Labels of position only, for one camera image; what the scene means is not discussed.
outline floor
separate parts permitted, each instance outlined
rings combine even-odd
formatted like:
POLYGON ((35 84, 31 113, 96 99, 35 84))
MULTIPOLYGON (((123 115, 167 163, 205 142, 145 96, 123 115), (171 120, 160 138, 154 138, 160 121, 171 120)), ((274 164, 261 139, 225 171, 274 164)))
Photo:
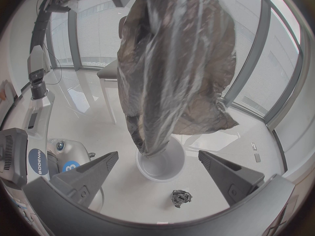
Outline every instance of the floor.
MULTIPOLYGON (((45 82, 57 83, 59 69, 45 75, 45 82)), ((96 157, 118 151, 119 160, 103 184, 105 203, 102 214, 122 220, 142 223, 183 222, 202 218, 229 208, 228 203, 198 160, 203 149, 242 166, 264 173, 265 180, 273 174, 283 174, 277 144, 264 123, 235 108, 228 112, 240 124, 230 130, 213 134, 176 137, 186 148, 187 163, 174 181, 156 183, 146 179, 135 162, 136 146, 127 130, 120 106, 118 90, 109 88, 117 124, 112 124, 94 71, 62 70, 57 85, 47 85, 56 96, 49 122, 48 138, 66 138, 83 143, 96 157), (256 162, 259 153, 261 162, 256 162), (180 209, 171 202, 173 190, 183 189, 193 196, 180 209)), ((21 128, 31 97, 30 88, 8 116, 4 129, 21 128)))

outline air vent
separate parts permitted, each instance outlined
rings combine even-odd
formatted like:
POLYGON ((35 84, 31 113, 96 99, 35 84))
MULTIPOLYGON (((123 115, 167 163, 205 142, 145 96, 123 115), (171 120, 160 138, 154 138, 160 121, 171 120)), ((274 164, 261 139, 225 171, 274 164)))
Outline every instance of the air vent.
POLYGON ((9 170, 12 162, 12 149, 13 149, 13 138, 12 136, 5 137, 5 163, 4 169, 9 170))

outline blue circular logo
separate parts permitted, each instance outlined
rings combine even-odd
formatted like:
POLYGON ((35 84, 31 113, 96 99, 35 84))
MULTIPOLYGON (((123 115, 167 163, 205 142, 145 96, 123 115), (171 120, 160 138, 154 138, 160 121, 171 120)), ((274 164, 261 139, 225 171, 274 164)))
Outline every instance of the blue circular logo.
POLYGON ((46 175, 48 173, 48 163, 44 152, 37 148, 31 149, 28 154, 28 161, 33 171, 39 175, 46 175))
POLYGON ((80 166, 79 163, 77 163, 76 161, 68 161, 63 166, 62 172, 72 170, 72 169, 79 167, 79 166, 80 166))

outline white chair leg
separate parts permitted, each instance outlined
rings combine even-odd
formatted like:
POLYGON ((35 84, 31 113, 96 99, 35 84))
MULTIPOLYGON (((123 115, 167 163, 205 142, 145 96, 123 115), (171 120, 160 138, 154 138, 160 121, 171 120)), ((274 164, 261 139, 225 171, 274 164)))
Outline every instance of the white chair leg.
POLYGON ((108 97, 108 93, 106 91, 105 82, 100 80, 100 86, 101 86, 102 91, 103 91, 103 95, 104 95, 104 99, 105 99, 105 102, 106 102, 106 105, 107 105, 107 109, 108 109, 109 115, 112 118, 112 122, 114 124, 116 124, 116 118, 115 118, 115 115, 114 115, 113 108, 112 108, 112 106, 109 103, 109 97, 108 97))

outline trash bag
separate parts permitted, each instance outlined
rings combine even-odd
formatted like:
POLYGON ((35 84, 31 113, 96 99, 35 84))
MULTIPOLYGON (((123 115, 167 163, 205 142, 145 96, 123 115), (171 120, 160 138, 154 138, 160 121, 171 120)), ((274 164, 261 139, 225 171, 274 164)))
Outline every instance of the trash bag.
POLYGON ((238 124, 218 102, 236 65, 234 21, 218 0, 136 0, 117 58, 120 103, 143 155, 163 152, 171 133, 238 124))

